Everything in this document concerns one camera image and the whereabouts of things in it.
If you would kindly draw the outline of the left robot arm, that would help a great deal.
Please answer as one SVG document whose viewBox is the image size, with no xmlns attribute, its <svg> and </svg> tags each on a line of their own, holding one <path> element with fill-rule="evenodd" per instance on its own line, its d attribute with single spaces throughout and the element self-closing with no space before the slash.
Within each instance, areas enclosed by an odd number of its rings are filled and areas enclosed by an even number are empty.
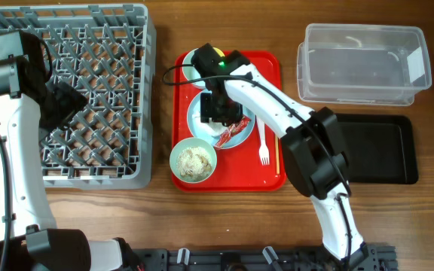
<svg viewBox="0 0 434 271">
<path fill-rule="evenodd" d="M 122 238 L 90 241 L 60 229 L 44 188 L 39 143 L 87 99 L 50 84 L 48 46 L 36 35 L 0 34 L 0 270 L 142 270 Z"/>
</svg>

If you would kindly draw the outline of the green bowl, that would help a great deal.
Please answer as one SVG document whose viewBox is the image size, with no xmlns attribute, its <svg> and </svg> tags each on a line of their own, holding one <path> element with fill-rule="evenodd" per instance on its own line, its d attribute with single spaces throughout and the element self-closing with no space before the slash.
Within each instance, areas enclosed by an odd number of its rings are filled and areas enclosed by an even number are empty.
<svg viewBox="0 0 434 271">
<path fill-rule="evenodd" d="M 176 160 L 178 155 L 186 148 L 192 148 L 192 147 L 202 147 L 204 148 L 210 155 L 212 160 L 212 171 L 208 176 L 205 178 L 199 178 L 197 180 L 193 180 L 191 178 L 184 178 L 179 174 L 179 171 L 176 166 Z M 173 174 L 180 180 L 188 184 L 197 184 L 200 182 L 203 182 L 207 180 L 215 171 L 215 168 L 217 166 L 217 156 L 214 147 L 204 141 L 203 139 L 198 138 L 187 138 L 181 140 L 179 143 L 175 145 L 175 147 L 172 149 L 172 152 L 170 154 L 170 167 L 173 172 Z"/>
</svg>

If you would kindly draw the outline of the rice and food scraps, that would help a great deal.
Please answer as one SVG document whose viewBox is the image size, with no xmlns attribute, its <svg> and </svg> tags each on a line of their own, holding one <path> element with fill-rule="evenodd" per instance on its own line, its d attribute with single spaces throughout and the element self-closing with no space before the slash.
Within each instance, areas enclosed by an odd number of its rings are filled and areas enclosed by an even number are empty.
<svg viewBox="0 0 434 271">
<path fill-rule="evenodd" d="M 197 180 L 210 174 L 212 160 L 204 148 L 192 147 L 184 149 L 178 155 L 176 166 L 182 177 Z"/>
</svg>

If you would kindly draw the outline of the red snack wrapper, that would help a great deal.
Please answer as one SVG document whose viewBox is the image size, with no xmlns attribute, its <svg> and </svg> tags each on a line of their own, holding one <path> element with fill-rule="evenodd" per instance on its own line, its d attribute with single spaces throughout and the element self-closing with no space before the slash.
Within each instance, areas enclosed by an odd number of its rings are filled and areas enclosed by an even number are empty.
<svg viewBox="0 0 434 271">
<path fill-rule="evenodd" d="M 239 123 L 231 124 L 219 137 L 219 140 L 214 144 L 217 149 L 223 148 L 234 136 L 242 132 L 250 123 L 250 118 L 244 116 Z"/>
</svg>

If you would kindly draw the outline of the white napkin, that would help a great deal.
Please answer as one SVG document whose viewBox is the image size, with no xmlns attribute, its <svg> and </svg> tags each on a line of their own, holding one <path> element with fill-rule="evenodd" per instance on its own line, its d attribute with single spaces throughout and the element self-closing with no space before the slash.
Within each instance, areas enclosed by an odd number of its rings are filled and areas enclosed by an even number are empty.
<svg viewBox="0 0 434 271">
<path fill-rule="evenodd" d="M 209 123 L 199 123 L 199 127 L 212 137 L 219 137 L 222 133 L 224 133 L 228 128 L 221 123 L 216 123 L 210 121 Z"/>
</svg>

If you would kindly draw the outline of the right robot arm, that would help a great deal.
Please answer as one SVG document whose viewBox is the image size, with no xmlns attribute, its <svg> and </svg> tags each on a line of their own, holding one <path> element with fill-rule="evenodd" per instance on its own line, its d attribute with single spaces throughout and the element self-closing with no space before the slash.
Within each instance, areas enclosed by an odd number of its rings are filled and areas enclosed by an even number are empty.
<svg viewBox="0 0 434 271">
<path fill-rule="evenodd" d="M 191 64 L 210 91 L 201 102 L 201 120 L 231 126 L 243 119 L 244 108 L 263 120 L 280 139 L 287 178 L 313 203 L 324 248 L 345 269 L 357 267 L 365 242 L 350 207 L 346 144 L 334 112 L 291 99 L 236 50 L 220 56 L 205 44 Z"/>
</svg>

